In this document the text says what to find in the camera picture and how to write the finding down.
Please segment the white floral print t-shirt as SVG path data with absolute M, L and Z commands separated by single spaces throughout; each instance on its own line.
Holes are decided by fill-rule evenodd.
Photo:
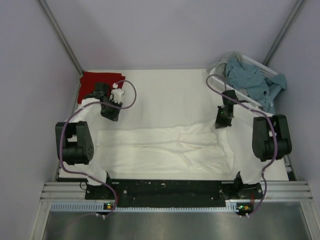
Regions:
M 100 130 L 95 159 L 117 174 L 230 175 L 234 152 L 214 120 L 190 126 Z

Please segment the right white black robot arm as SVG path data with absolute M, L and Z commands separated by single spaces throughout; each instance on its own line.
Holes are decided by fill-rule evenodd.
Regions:
M 240 101 L 234 90 L 220 93 L 222 105 L 218 106 L 214 123 L 219 140 L 227 142 L 231 150 L 233 192 L 245 198 L 252 186 L 260 182 L 267 169 L 292 151 L 288 121 L 283 114 L 271 114 Z

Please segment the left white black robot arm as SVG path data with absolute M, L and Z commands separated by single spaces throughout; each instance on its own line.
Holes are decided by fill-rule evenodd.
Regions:
M 75 116 L 68 123 L 55 125 L 57 155 L 69 172 L 84 173 L 90 185 L 96 186 L 96 192 L 102 198 L 109 198 L 114 191 L 107 182 L 108 173 L 93 161 L 95 147 L 90 127 L 97 116 L 118 121 L 123 106 L 125 91 L 120 83 L 109 86 L 106 83 L 94 84 L 93 91 L 83 97 Z

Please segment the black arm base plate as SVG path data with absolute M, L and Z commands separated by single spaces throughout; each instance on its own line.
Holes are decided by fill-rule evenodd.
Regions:
M 223 207 L 226 200 L 258 200 L 263 196 L 259 183 L 240 179 L 150 180 L 111 179 L 104 185 L 87 185 L 86 200 L 116 200 L 118 207 Z

